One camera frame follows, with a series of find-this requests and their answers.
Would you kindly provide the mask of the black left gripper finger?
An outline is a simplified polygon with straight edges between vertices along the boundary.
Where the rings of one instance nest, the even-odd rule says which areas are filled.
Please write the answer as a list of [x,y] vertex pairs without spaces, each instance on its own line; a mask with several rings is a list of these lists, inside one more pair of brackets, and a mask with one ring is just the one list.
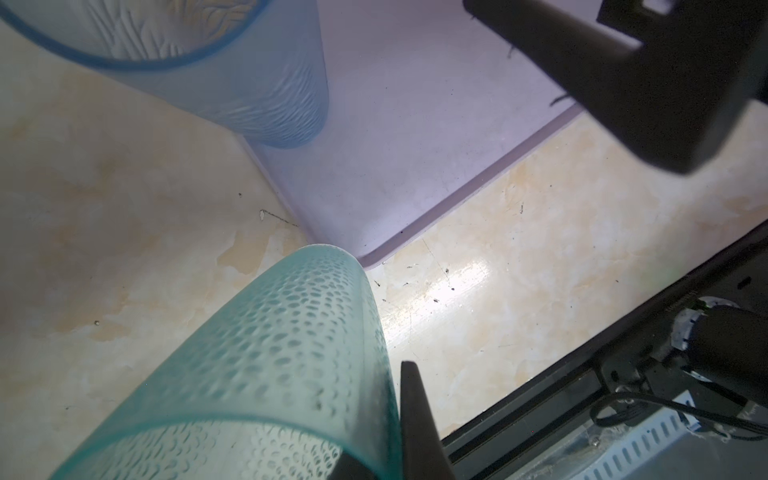
[[415,362],[401,363],[400,380],[403,478],[454,480]]

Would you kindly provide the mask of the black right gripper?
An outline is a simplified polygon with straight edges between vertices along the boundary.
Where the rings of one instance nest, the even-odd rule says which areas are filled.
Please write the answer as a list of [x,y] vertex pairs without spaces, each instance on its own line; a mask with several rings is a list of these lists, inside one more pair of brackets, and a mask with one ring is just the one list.
[[640,160],[677,174],[714,157],[767,81],[763,1],[605,1],[595,25],[541,1],[465,10],[557,83]]

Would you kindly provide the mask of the teal dimpled plastic cup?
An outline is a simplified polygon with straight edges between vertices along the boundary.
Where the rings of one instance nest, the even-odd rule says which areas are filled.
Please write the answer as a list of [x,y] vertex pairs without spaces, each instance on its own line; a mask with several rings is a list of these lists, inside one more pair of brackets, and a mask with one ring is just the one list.
[[343,456],[402,475],[367,276],[303,247],[227,302],[55,471],[58,479],[327,479]]

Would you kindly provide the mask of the blue ribbed plastic cup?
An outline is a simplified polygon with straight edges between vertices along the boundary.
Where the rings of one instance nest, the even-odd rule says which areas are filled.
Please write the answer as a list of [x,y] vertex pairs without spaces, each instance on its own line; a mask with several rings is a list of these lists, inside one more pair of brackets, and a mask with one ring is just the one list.
[[42,48],[258,143],[323,129],[329,90],[313,1],[5,1]]

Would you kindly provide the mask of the lilac plastic tray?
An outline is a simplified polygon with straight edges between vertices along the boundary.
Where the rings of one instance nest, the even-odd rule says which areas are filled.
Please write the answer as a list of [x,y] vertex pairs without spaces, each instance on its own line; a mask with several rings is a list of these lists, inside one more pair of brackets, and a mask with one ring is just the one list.
[[322,1],[321,133],[252,157],[312,243],[373,267],[582,109],[458,1]]

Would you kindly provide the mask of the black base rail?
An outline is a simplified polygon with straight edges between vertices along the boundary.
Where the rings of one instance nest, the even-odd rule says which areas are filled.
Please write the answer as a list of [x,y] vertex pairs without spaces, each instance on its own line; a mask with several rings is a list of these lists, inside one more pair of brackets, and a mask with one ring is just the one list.
[[756,228],[449,435],[455,476],[568,479],[591,435],[669,408],[694,416],[701,429],[627,479],[765,478],[767,401],[704,382],[665,355],[683,310],[754,290],[758,262],[737,259],[735,248]]

